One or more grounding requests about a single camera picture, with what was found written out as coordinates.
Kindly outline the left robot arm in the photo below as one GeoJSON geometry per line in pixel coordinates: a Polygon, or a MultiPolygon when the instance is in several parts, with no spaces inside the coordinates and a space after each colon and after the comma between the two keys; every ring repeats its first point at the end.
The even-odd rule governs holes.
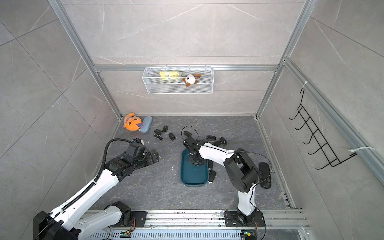
{"type": "Polygon", "coordinates": [[[138,220],[131,208],[117,201],[88,218],[84,213],[106,192],[115,187],[133,171],[159,162],[159,153],[141,143],[128,140],[128,148],[117,157],[107,160],[109,146],[120,139],[107,142],[97,175],[74,196],[49,213],[41,211],[33,219],[34,240],[83,240],[92,234],[113,226],[135,229],[138,220]]]}

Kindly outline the orange plush toy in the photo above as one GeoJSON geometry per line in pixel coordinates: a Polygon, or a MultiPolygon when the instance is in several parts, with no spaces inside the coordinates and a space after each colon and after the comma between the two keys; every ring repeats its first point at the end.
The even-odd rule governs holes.
{"type": "Polygon", "coordinates": [[[142,127],[142,120],[136,117],[134,113],[129,113],[124,117],[124,126],[128,131],[139,131],[142,127]]]}

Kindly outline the blue glasses case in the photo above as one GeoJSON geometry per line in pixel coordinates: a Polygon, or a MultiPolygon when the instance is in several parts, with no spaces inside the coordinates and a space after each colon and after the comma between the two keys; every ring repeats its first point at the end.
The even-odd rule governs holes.
{"type": "Polygon", "coordinates": [[[140,127],[141,133],[147,133],[152,125],[153,118],[151,116],[146,116],[142,121],[142,126],[140,127]]]}

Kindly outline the black wall hook rack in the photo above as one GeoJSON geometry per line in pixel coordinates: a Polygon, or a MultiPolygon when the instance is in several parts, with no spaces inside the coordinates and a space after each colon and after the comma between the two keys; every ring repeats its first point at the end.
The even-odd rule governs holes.
{"type": "Polygon", "coordinates": [[[321,167],[315,167],[316,170],[322,170],[328,166],[331,168],[334,168],[338,165],[341,165],[342,163],[356,157],[358,154],[357,153],[351,153],[346,159],[342,160],[340,159],[336,152],[333,150],[331,147],[330,143],[326,139],[325,135],[323,132],[320,130],[318,125],[315,123],[314,119],[311,117],[307,109],[303,105],[303,100],[304,100],[304,93],[305,90],[301,89],[300,90],[300,103],[297,107],[296,110],[296,115],[292,118],[289,118],[289,120],[294,121],[296,119],[300,119],[302,122],[302,125],[299,127],[295,127],[296,131],[300,131],[303,128],[306,128],[310,131],[310,137],[306,142],[303,142],[304,145],[309,145],[310,143],[315,143],[316,148],[312,152],[308,152],[307,154],[309,156],[314,156],[318,152],[322,153],[322,155],[326,159],[326,163],[321,166],[321,167]]]}

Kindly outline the aluminium mounting rail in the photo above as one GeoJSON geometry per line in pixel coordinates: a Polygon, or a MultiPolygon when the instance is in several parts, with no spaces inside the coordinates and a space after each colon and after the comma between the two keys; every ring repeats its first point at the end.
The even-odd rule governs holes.
{"type": "MultiPolygon", "coordinates": [[[[258,229],[308,230],[310,225],[301,210],[261,210],[264,217],[258,229]]],[[[143,229],[208,230],[225,229],[229,221],[223,210],[147,210],[143,229]]]]}

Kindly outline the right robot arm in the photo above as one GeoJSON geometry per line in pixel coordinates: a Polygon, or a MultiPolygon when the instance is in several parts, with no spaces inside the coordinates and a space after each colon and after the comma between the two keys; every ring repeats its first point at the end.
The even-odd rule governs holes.
{"type": "Polygon", "coordinates": [[[270,163],[261,162],[257,166],[243,149],[226,150],[207,141],[188,137],[183,145],[190,153],[190,163],[200,166],[212,161],[224,166],[230,182],[238,191],[236,211],[225,211],[227,227],[264,227],[262,212],[256,207],[255,188],[272,186],[270,163]]]}

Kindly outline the black oval object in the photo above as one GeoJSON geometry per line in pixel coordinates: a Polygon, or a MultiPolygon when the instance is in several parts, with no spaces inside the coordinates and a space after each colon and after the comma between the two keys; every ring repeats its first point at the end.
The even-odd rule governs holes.
{"type": "Polygon", "coordinates": [[[260,171],[260,186],[264,189],[270,189],[272,187],[271,168],[267,163],[259,164],[260,171]]]}

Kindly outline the teal storage tray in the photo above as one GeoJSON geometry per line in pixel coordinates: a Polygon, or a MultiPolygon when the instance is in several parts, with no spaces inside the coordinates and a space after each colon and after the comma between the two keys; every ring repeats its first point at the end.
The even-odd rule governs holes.
{"type": "Polygon", "coordinates": [[[190,152],[184,150],[182,152],[181,160],[181,182],[187,187],[201,187],[204,186],[209,179],[209,166],[208,164],[196,166],[189,163],[190,152]]]}

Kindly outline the brown white plush dog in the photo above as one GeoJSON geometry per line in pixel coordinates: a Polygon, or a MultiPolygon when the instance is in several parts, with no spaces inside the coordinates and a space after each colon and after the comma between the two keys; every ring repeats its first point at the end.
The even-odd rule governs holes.
{"type": "Polygon", "coordinates": [[[183,78],[183,82],[185,83],[186,88],[190,87],[191,85],[196,85],[200,77],[200,74],[189,74],[185,78],[183,78]]]}

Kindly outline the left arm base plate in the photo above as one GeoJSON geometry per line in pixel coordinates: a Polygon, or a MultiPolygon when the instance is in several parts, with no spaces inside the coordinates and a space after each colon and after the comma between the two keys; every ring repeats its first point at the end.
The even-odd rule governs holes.
{"type": "Polygon", "coordinates": [[[146,211],[124,212],[119,221],[119,225],[130,228],[143,228],[146,223],[147,214],[148,212],[146,211]]]}

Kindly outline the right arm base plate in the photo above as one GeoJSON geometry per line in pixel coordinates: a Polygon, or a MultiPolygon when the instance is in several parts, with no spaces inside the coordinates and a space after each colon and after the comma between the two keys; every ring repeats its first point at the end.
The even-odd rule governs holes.
{"type": "Polygon", "coordinates": [[[228,228],[255,228],[256,226],[263,228],[266,226],[263,213],[257,210],[253,211],[249,216],[245,216],[240,211],[225,211],[224,219],[228,228]]]}

